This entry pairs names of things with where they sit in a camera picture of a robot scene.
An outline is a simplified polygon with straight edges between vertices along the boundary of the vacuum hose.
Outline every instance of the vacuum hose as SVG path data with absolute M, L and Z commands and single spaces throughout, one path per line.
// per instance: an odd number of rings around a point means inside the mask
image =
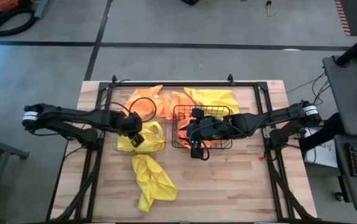
M 0 31 L 0 37 L 5 37 L 5 36 L 9 36 L 9 35 L 14 35 L 14 34 L 19 34 L 25 30 L 28 30 L 30 27 L 32 27 L 34 25 L 34 23 L 36 23 L 36 21 L 38 20 L 38 18 L 34 17 L 34 13 L 35 10 L 31 9 L 31 8 L 22 8 L 22 9 L 15 9 L 15 10 L 11 10 L 11 11 L 7 11 L 5 12 L 5 14 L 3 14 L 0 17 L 0 27 L 6 22 L 8 21 L 10 18 L 18 15 L 18 14 L 22 14 L 22 13 L 29 13 L 31 14 L 30 19 L 23 25 L 21 25 L 20 27 L 17 28 L 13 28 L 10 30 L 3 30 Z

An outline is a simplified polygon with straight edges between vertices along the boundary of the orange cloth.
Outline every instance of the orange cloth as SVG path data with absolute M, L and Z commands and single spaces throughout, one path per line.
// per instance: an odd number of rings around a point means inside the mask
M 191 120 L 191 118 L 185 118 L 185 119 L 182 119 L 181 121 L 178 121 L 178 129 L 181 129 L 181 128 L 187 126 L 189 124 L 190 120 Z M 189 145 L 189 143 L 187 141 L 180 139 L 180 138 L 189 138 L 189 136 L 186 135 L 186 131 L 178 131 L 177 142 L 182 144 L 186 148 L 191 149 L 191 146 Z M 218 144 L 220 142 L 221 142 L 221 140 L 204 141 L 204 143 L 207 147 L 210 147 L 213 144 Z
M 130 106 L 133 104 L 133 102 L 136 99 L 139 99 L 141 97 L 148 97 L 150 98 L 156 105 L 157 111 L 159 111 L 159 108 L 162 107 L 163 102 L 158 96 L 159 91 L 163 85 L 158 85 L 154 86 L 152 88 L 138 88 L 134 91 L 134 93 L 131 95 L 130 99 L 128 99 L 126 103 L 126 108 L 130 109 Z M 144 119 L 146 116 L 149 114 L 154 113 L 155 111 L 155 106 L 153 106 L 152 102 L 147 100 L 147 99 L 142 99 L 138 100 L 135 102 L 134 106 L 131 108 L 131 111 L 135 111 L 138 113 L 138 115 Z
M 188 97 L 185 94 L 178 93 L 176 91 L 173 91 L 171 93 L 170 97 L 169 95 L 163 95 L 163 108 L 158 108 L 158 117 L 160 118 L 166 118 L 168 120 L 173 119 L 173 114 L 174 114 L 174 107 L 177 105 L 188 105 L 188 106 L 193 106 L 194 103 L 190 97 Z
M 192 99 L 182 93 L 173 91 L 171 97 L 167 94 L 158 95 L 163 85 L 154 86 L 152 88 L 136 89 L 130 96 L 130 99 L 126 103 L 126 107 L 130 109 L 133 102 L 141 97 L 148 97 L 156 105 L 156 115 L 159 118 L 166 118 L 168 120 L 173 119 L 174 107 L 176 105 L 194 105 Z M 147 99 L 138 100 L 131 108 L 132 111 L 138 113 L 138 115 L 144 119 L 146 116 L 155 112 L 155 106 Z

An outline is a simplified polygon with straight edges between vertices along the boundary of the floor stripe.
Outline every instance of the floor stripe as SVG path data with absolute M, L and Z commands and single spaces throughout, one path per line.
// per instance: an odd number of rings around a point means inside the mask
M 90 57 L 90 61 L 88 63 L 87 71 L 85 72 L 84 81 L 91 80 L 93 68 L 95 66 L 95 61 L 97 60 L 100 44 L 101 44 L 101 41 L 102 41 L 102 38 L 103 38 L 103 34 L 105 33 L 106 24 L 108 22 L 109 12 L 110 12 L 110 8 L 112 7 L 112 2 L 113 2 L 113 0 L 108 0 L 108 2 L 106 3 L 105 12 L 103 12 L 102 22 L 101 22 L 100 27 L 99 27 L 97 39 L 95 41 L 95 46 L 94 46 L 94 48 L 92 50 L 92 53 L 91 53 L 91 57 Z
M 301 45 L 242 45 L 242 44 L 161 44 L 161 43 L 101 43 L 101 47 L 149 48 L 149 49 L 234 49 L 234 50 L 315 50 L 345 51 L 351 46 L 301 46 Z
M 0 40 L 0 45 L 9 46 L 56 46 L 56 47 L 93 47 L 95 42 L 54 42 L 54 41 L 8 41 Z

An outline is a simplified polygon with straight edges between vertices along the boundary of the black wire basket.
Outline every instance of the black wire basket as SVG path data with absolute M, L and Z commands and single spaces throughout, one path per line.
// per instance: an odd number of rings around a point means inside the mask
M 204 111 L 205 116 L 213 116 L 217 119 L 223 120 L 225 115 L 230 115 L 231 111 L 226 106 L 191 106 L 191 105 L 177 105 L 173 109 L 173 131 L 171 137 L 171 144 L 176 148 L 186 148 L 180 142 L 178 132 L 182 127 L 178 126 L 178 122 L 190 118 L 192 109 L 199 108 Z M 218 143 L 212 144 L 209 149 L 230 149 L 232 147 L 232 140 L 221 140 Z

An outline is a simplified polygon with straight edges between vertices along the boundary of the white paper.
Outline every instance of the white paper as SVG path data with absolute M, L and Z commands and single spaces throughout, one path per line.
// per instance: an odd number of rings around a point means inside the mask
M 305 129 L 307 132 L 305 137 L 308 137 L 317 131 L 314 129 Z M 336 147 L 335 141 L 330 140 L 320 146 L 317 146 L 314 149 L 309 150 L 304 157 L 304 162 L 315 163 L 323 166 L 330 167 L 338 167 L 338 163 L 336 160 Z

